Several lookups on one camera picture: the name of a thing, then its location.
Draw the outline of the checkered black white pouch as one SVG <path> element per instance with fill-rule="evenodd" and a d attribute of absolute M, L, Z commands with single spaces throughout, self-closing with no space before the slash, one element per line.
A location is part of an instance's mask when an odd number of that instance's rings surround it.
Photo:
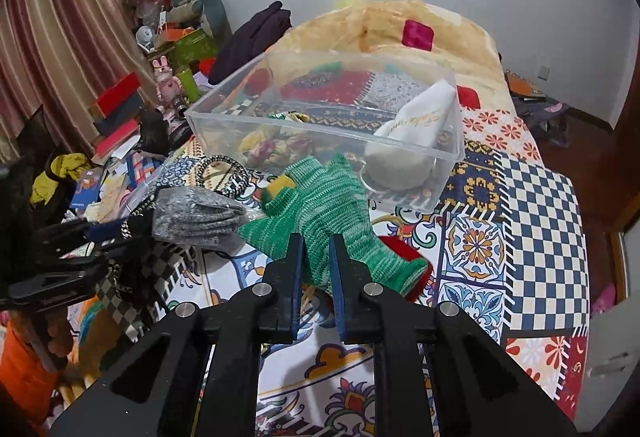
<path fill-rule="evenodd" d="M 128 339 L 137 341 L 175 304 L 169 296 L 179 281 L 198 269 L 195 249 L 152 235 L 153 213 L 130 215 L 120 223 L 122 256 L 96 286 L 96 297 Z"/>

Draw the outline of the green knitted glove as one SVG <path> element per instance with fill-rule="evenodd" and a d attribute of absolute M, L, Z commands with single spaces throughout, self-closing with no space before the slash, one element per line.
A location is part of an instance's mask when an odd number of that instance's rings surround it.
<path fill-rule="evenodd" d="M 288 239 L 296 233 L 306 243 L 304 282 L 331 290 L 329 241 L 341 235 L 347 253 L 366 264 L 372 280 L 407 295 L 427 270 L 423 258 L 405 261 L 374 233 L 367 193 L 343 154 L 326 165 L 308 156 L 288 166 L 294 182 L 262 205 L 265 216 L 239 229 L 239 236 L 274 261 L 285 256 Z"/>

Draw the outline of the grey knitted item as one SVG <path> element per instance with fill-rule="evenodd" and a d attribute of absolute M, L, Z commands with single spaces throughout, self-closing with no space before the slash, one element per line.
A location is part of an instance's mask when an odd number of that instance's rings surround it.
<path fill-rule="evenodd" d="M 229 253 L 243 244 L 245 207 L 199 186 L 159 189 L 153 201 L 152 235 L 158 241 Z"/>

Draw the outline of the green yellow sponge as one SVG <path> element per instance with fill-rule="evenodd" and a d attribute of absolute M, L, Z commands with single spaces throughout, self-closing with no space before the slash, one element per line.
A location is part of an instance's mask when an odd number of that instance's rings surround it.
<path fill-rule="evenodd" d="M 283 189 L 288 188 L 295 189 L 296 184 L 287 175 L 281 175 L 270 181 L 268 186 L 262 189 L 262 195 L 260 196 L 260 206 L 262 206 L 262 209 L 265 209 L 266 206 L 276 198 Z"/>

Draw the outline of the red box stack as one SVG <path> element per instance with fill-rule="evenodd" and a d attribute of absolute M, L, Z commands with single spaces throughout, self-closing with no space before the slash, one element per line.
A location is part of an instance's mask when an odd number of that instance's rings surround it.
<path fill-rule="evenodd" d="M 129 73 L 104 90 L 89 108 L 93 126 L 99 133 L 94 157 L 107 157 L 138 130 L 136 117 L 145 105 L 139 77 Z"/>

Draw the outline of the white embroidered cloth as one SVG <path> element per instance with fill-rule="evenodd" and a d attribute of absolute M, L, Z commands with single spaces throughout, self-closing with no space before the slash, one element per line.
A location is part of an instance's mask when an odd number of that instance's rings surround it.
<path fill-rule="evenodd" d="M 401 192 L 423 186 L 435 164 L 425 150 L 434 148 L 456 98 L 457 90 L 441 78 L 375 131 L 375 137 L 393 141 L 369 142 L 364 149 L 364 169 L 375 189 Z"/>

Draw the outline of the colourful patterned tablecloth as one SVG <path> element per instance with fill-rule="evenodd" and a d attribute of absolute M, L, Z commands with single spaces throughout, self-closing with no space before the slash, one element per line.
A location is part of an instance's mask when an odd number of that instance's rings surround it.
<path fill-rule="evenodd" d="M 570 180 L 541 164 L 521 119 L 462 105 L 465 156 L 433 212 L 372 201 L 372 228 L 432 267 L 414 299 L 452 301 L 574 417 L 588 348 L 586 241 Z M 328 295 L 314 292 L 292 346 L 265 353 L 261 436 L 370 436 L 373 353 L 337 338 Z"/>

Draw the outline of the clear plastic storage box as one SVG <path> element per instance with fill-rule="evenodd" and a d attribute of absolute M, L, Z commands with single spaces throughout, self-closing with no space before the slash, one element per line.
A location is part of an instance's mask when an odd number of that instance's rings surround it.
<path fill-rule="evenodd" d="M 325 164 L 341 153 L 375 204 L 433 212 L 464 157 L 458 92 L 434 148 L 425 150 L 435 164 L 423 186 L 375 189 L 363 153 L 369 142 L 393 144 L 375 131 L 441 78 L 457 90 L 454 75 L 432 62 L 356 52 L 268 52 L 204 94 L 186 118 L 208 155 L 228 155 L 277 175 L 308 155 Z"/>

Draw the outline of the pink rabbit figurine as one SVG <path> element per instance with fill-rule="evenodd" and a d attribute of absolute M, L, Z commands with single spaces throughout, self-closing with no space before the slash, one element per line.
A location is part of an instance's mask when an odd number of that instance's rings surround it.
<path fill-rule="evenodd" d="M 152 61 L 156 84 L 157 99 L 166 108 L 172 108 L 175 100 L 182 96 L 182 85 L 178 77 L 171 70 L 166 56 L 160 56 Z"/>

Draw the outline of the green cardboard box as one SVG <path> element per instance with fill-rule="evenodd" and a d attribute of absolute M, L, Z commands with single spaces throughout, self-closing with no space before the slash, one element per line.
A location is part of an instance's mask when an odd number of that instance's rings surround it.
<path fill-rule="evenodd" d="M 168 60 L 174 70 L 181 71 L 193 61 L 216 58 L 217 41 L 199 28 L 177 40 L 168 52 Z"/>

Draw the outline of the dark purple garment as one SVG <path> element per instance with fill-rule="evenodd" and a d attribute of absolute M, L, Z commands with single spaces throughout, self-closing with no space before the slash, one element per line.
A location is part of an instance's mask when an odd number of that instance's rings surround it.
<path fill-rule="evenodd" d="M 245 64 L 274 45 L 290 28 L 291 11 L 281 1 L 256 13 L 224 44 L 208 74 L 209 85 L 218 85 Z"/>

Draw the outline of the beige fleece blanket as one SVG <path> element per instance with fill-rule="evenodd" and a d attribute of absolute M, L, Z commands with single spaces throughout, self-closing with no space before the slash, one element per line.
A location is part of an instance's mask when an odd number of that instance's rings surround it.
<path fill-rule="evenodd" d="M 291 28 L 269 50 L 385 52 L 442 64 L 488 86 L 504 83 L 494 38 L 483 27 L 420 0 L 355 0 Z"/>

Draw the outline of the grey green plush toy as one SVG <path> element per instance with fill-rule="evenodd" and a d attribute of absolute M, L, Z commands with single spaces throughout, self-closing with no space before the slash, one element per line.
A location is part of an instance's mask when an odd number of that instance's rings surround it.
<path fill-rule="evenodd" d="M 222 0 L 171 0 L 167 22 L 198 22 L 204 33 L 218 42 L 225 42 L 231 37 L 231 27 Z"/>

